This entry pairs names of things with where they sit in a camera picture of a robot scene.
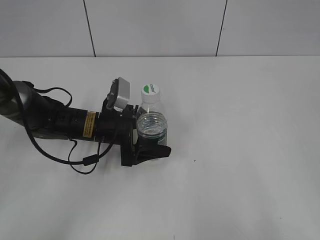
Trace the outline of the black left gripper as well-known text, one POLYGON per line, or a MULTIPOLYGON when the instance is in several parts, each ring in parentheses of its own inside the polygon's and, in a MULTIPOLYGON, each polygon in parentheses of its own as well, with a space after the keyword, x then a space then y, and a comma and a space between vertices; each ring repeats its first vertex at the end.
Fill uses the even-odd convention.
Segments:
POLYGON ((106 143, 108 147, 98 153, 103 158, 114 145, 120 146, 121 165, 131 167, 146 161, 167 158, 172 149, 166 145, 140 144, 135 154, 134 129, 136 120, 145 113, 138 105, 126 105, 121 111, 115 110, 110 100, 104 100, 96 128, 96 141, 106 143))

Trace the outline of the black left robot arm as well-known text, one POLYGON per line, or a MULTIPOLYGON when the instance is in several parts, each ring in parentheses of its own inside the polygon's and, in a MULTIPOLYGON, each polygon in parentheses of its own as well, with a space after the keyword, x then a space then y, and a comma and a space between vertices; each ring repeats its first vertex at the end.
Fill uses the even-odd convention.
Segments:
POLYGON ((137 133, 139 107, 128 103, 130 83, 113 80, 101 112, 72 108, 71 103, 48 97, 52 91, 37 89, 28 81, 13 81, 0 72, 0 114, 24 127, 33 146, 45 157, 71 167, 97 164, 114 145, 120 146, 121 165, 131 167, 145 161, 167 158, 171 148, 154 136, 137 133), (36 139, 78 140, 106 143, 107 149, 81 161, 62 160, 44 151, 36 139))

